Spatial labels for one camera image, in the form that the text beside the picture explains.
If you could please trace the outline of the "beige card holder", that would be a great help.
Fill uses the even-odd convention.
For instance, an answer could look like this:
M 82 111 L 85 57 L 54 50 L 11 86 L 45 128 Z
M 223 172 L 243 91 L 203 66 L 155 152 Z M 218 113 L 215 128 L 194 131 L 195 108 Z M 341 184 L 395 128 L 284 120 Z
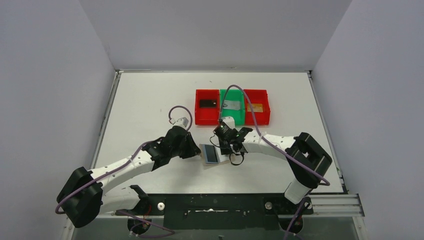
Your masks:
M 201 158 L 205 166 L 218 166 L 230 163 L 230 156 L 221 154 L 221 150 L 211 144 L 200 144 Z

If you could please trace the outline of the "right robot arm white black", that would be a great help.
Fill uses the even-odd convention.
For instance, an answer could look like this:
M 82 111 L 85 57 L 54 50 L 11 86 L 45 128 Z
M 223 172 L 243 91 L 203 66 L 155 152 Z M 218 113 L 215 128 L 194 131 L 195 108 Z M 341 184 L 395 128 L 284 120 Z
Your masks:
M 240 156 L 258 153 L 286 160 L 294 179 L 284 191 L 282 209 L 295 213 L 301 207 L 301 200 L 320 185 L 329 186 L 324 175 L 333 163 L 330 155 L 308 133 L 298 136 L 278 136 L 242 127 L 237 130 L 221 121 L 213 133 L 223 148 Z

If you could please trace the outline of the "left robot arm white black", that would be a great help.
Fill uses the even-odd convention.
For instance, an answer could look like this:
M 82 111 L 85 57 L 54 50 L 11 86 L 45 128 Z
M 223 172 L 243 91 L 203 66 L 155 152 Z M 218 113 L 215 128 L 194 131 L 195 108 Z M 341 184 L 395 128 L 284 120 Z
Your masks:
M 109 192 L 141 174 L 167 165 L 173 158 L 188 159 L 201 153 L 191 133 L 173 126 L 165 136 L 141 144 L 130 156 L 109 165 L 87 170 L 75 169 L 59 192 L 55 213 L 65 214 L 75 228 L 92 222 L 99 214 L 116 210 L 143 213 L 148 199 L 138 185 Z

